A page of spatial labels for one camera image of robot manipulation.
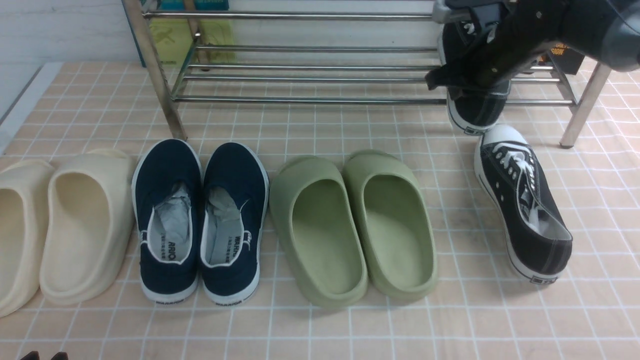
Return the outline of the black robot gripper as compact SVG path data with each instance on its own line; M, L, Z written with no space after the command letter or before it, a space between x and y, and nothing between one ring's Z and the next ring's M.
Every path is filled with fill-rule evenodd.
M470 21L478 37L461 57L427 73L430 90L491 92L558 43L608 63L606 0L435 0L432 20Z

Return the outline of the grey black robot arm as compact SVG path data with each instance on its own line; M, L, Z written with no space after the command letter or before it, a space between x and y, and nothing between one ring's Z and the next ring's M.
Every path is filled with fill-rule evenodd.
M639 68L637 0L438 0L432 19L469 19L477 37L425 76L430 90L487 92L558 43L617 72Z

